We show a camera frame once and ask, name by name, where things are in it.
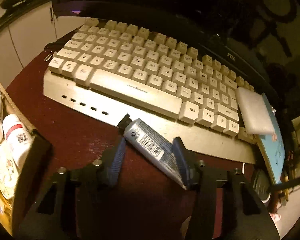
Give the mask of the white bottle with red band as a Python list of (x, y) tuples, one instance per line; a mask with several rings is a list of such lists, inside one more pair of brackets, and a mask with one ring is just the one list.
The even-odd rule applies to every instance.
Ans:
[(21, 170), (25, 164), (33, 139), (25, 125), (15, 114), (9, 114), (4, 118), (2, 128), (4, 138), (12, 149), (12, 158)]

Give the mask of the white foam block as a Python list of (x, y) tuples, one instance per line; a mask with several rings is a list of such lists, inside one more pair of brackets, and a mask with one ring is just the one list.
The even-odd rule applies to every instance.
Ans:
[(238, 87), (235, 94), (247, 133), (274, 134), (275, 129), (262, 95), (243, 87)]

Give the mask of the blue notebook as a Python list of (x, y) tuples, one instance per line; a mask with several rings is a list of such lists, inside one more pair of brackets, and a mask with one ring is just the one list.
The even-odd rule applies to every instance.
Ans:
[(274, 134), (257, 135), (256, 141), (270, 177), (272, 185), (281, 183), (281, 173), (285, 162), (285, 147), (274, 109), (268, 98), (262, 94), (264, 103), (274, 126)]

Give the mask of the black lamp base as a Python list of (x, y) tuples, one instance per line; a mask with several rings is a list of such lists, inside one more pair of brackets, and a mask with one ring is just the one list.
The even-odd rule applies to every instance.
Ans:
[(270, 187), (270, 180), (264, 170), (255, 170), (251, 179), (253, 189), (261, 201), (265, 204), (270, 200), (270, 193), (268, 188)]

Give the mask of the cream cartoon case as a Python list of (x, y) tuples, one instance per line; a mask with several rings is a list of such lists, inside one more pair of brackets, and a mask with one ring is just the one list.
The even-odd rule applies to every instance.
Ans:
[(19, 172), (12, 158), (12, 149), (6, 140), (0, 143), (0, 191), (6, 199), (15, 194)]

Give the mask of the grey cream tube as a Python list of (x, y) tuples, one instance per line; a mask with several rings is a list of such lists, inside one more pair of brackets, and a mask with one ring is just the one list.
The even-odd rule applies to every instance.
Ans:
[(179, 168), (172, 151), (172, 144), (141, 119), (132, 120), (126, 114), (118, 123), (118, 128), (123, 130), (123, 136), (144, 157), (166, 176), (178, 183), (183, 189)]

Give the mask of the pink patterned paper cup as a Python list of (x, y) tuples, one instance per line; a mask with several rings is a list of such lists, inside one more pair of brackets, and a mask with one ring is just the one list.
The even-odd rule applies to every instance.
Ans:
[(277, 223), (281, 220), (281, 215), (278, 213), (269, 213), (270, 217), (272, 218), (274, 223)]

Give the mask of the beige mechanical keyboard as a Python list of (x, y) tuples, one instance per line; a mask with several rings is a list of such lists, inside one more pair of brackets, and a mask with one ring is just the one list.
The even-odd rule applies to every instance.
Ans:
[(190, 150), (256, 163), (235, 95), (253, 86), (186, 43), (125, 22), (87, 18), (53, 53), (43, 92), (117, 126), (129, 115)]

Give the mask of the black TCL monitor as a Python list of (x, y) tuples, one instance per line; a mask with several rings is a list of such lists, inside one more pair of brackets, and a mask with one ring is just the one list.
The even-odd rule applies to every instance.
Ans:
[(166, 31), (240, 61), (268, 81), (292, 57), (279, 26), (296, 18), (294, 0), (52, 0), (57, 16), (99, 16)]

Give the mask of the cardboard box tray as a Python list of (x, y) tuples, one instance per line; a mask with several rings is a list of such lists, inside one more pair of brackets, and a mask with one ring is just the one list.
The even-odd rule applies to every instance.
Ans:
[(0, 83), (0, 224), (13, 235), (13, 208), (20, 173), (36, 128)]

